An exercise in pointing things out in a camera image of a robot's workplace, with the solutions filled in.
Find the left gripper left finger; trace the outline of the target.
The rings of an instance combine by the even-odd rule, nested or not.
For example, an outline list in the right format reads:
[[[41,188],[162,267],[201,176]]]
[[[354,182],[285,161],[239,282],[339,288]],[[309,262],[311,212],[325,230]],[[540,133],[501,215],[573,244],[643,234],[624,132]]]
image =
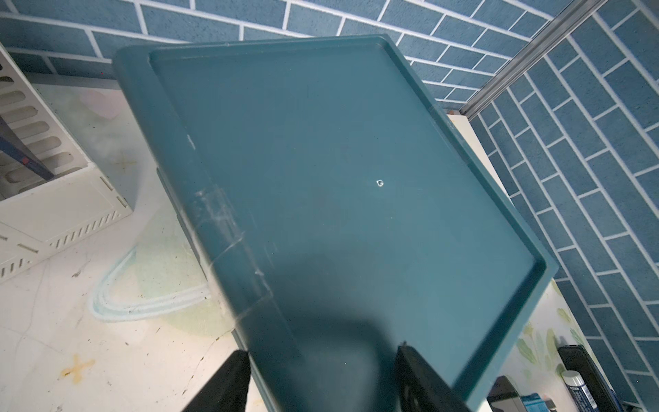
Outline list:
[[[235,350],[183,412],[245,412],[251,377],[249,353]]]

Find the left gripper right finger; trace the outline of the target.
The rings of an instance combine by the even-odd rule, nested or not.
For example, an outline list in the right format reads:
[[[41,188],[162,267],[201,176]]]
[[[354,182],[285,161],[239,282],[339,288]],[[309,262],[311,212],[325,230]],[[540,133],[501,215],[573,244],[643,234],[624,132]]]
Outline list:
[[[470,411],[420,353],[406,343],[397,349],[395,376],[402,412]]]

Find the teal plastic drawer cabinet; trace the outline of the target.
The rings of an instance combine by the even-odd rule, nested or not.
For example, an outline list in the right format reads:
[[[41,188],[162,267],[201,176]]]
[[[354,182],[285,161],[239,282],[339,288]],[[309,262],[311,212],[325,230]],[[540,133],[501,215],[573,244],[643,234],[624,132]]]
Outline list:
[[[389,37],[128,46],[113,70],[190,243],[211,186],[247,231],[272,298],[235,336],[270,410],[400,410],[403,343],[481,406],[557,264]]]

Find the blue black pen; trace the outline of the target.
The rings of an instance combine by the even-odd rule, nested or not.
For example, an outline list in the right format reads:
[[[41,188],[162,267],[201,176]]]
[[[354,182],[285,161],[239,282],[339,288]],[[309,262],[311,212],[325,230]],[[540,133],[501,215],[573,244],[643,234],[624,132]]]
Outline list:
[[[557,349],[564,369],[580,373],[595,398],[599,412],[621,412],[623,407],[583,345],[566,345]]]

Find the white blue glue stick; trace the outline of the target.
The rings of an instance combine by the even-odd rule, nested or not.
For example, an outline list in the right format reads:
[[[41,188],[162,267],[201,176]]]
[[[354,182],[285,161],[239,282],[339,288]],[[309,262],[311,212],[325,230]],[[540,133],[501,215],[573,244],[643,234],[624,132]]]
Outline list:
[[[582,375],[576,371],[566,370],[561,378],[580,412],[599,412],[599,407],[590,390],[585,384]]]

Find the cream file organizer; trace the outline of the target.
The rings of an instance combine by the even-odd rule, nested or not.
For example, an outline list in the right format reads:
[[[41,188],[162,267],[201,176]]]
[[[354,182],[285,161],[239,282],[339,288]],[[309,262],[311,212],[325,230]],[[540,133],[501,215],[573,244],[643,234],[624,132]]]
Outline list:
[[[1,51],[1,279],[36,266],[132,213]]]

